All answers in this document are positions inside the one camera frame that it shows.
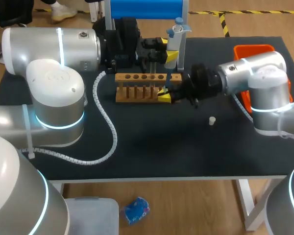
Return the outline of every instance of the wooden test tube rack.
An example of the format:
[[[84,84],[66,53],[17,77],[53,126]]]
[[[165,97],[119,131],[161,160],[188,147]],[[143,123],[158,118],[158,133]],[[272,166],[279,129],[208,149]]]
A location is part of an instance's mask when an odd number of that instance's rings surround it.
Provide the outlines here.
[[[165,73],[117,73],[116,102],[160,103],[157,94],[166,84],[166,77]],[[171,75],[172,84],[181,82],[180,74]]]

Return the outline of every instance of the blue roller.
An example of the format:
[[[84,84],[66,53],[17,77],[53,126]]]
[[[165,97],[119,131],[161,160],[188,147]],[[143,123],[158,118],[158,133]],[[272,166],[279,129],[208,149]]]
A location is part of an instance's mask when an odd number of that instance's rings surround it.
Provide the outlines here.
[[[111,17],[175,19],[182,17],[183,0],[111,0]]]

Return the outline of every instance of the yellow black tape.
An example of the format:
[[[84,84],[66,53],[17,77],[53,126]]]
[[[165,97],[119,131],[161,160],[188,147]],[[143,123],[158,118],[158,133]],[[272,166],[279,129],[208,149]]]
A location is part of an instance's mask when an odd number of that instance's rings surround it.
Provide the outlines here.
[[[33,11],[51,12],[51,9],[34,9]],[[78,13],[89,14],[90,11],[78,11]],[[294,11],[189,11],[188,13],[190,15],[212,14],[218,16],[219,14],[294,14]]]
[[[229,30],[228,30],[228,28],[226,26],[225,17],[224,16],[225,16],[224,14],[219,13],[220,23],[222,25],[224,36],[225,37],[230,37]]]
[[[200,15],[200,14],[294,14],[294,11],[189,11],[190,15]]]

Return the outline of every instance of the wooden floor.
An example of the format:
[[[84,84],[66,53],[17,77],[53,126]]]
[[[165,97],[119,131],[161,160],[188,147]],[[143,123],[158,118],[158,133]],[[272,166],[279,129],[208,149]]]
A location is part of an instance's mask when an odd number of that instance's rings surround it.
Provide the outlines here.
[[[62,0],[87,10],[82,0]],[[35,8],[48,6],[35,1]],[[294,10],[294,0],[190,0],[190,10]],[[88,15],[78,14],[58,25],[50,25],[49,13],[34,13],[29,26],[91,27]],[[282,36],[294,59],[294,15],[226,15],[230,36]],[[139,20],[143,37],[166,37],[170,21]],[[189,37],[223,37],[219,18],[212,15],[190,15]],[[0,65],[0,79],[4,66]],[[252,180],[256,195],[264,180]],[[184,181],[97,183],[66,185],[65,196],[99,196],[115,199],[125,206],[137,196],[150,203],[150,214],[129,227],[120,220],[121,235],[266,235],[264,225],[254,233],[246,233],[237,189],[232,181]]]

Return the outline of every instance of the table frame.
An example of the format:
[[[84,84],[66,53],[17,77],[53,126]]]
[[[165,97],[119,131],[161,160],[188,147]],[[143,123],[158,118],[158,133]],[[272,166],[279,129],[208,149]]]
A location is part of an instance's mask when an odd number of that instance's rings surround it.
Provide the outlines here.
[[[63,194],[64,184],[100,183],[100,182],[144,182],[144,181],[178,181],[178,180],[235,180],[240,196],[240,203],[244,213],[246,231],[256,231],[265,217],[265,204],[271,191],[286,176],[245,176],[245,177],[170,177],[170,178],[124,178],[124,179],[90,179],[90,180],[55,180],[53,186]],[[269,179],[261,192],[256,196],[257,203],[251,194],[248,180]]]

